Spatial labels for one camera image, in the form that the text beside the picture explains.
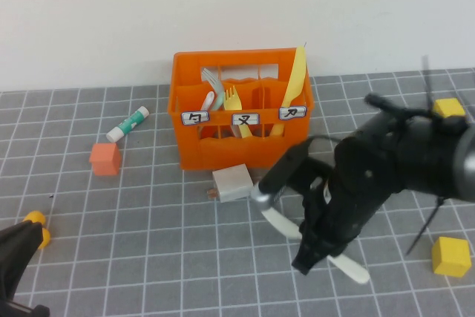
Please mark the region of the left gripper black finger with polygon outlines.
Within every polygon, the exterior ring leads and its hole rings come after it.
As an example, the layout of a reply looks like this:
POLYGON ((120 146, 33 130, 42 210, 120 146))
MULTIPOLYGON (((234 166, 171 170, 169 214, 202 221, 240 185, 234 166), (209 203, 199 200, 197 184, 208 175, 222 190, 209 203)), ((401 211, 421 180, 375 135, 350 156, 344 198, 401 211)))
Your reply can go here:
POLYGON ((12 300, 22 275, 42 243, 42 225, 30 220, 1 231, 1 300, 12 300))

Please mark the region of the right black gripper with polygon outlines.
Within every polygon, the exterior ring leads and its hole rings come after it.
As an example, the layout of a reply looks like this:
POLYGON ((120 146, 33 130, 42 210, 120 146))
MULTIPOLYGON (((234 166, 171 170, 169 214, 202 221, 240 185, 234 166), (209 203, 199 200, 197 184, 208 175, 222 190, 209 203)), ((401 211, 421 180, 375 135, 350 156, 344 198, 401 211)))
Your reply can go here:
POLYGON ((302 241, 292 261, 303 275, 327 255, 340 255, 371 218, 371 205, 360 195, 349 194, 340 183, 322 182, 304 195, 302 241))

